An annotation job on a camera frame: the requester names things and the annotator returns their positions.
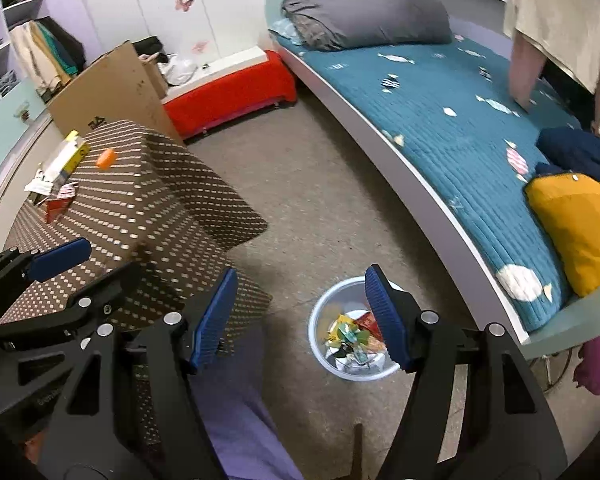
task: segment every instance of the curved bed frame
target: curved bed frame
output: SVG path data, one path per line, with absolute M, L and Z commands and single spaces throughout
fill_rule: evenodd
M 267 0 L 267 23 L 282 17 L 282 2 Z M 565 306 L 540 330 L 527 333 L 474 242 L 413 164 L 300 57 L 277 43 L 276 49 L 400 197 L 454 280 L 478 328 L 492 322 L 504 325 L 515 335 L 527 359 L 572 348 L 600 335 L 600 288 Z

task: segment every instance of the gray pillow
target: gray pillow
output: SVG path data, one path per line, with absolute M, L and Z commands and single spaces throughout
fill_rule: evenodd
M 439 0 L 286 0 L 283 9 L 317 50 L 451 42 Z

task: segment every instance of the blue gripper pad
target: blue gripper pad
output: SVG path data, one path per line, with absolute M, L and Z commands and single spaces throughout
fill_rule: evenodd
M 27 275 L 36 282 L 46 282 L 89 259 L 91 243 L 86 238 L 76 238 L 46 253 L 34 256 Z
M 411 363 L 407 348 L 408 332 L 395 308 L 387 287 L 391 287 L 384 274 L 369 267 L 365 272 L 365 294 L 371 311 L 376 317 L 378 328 L 389 351 L 392 361 L 398 363 L 403 370 Z
M 214 360 L 222 332 L 234 308 L 237 292 L 238 274 L 235 269 L 228 269 L 194 332 L 190 363 L 196 370 Z

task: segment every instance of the bed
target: bed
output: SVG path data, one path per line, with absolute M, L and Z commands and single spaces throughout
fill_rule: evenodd
M 267 1 L 269 23 L 282 1 Z M 527 358 L 600 335 L 600 288 L 572 298 L 523 197 L 545 162 L 539 130 L 579 127 L 548 86 L 527 114 L 508 96 L 509 62 L 460 35 L 342 52 L 275 40 L 413 214 L 479 328 L 501 323 Z

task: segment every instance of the purple pants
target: purple pants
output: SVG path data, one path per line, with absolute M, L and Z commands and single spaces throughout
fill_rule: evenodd
M 190 386 L 206 432 L 227 476 L 244 480 L 302 480 L 262 402 L 262 326 L 255 324 Z

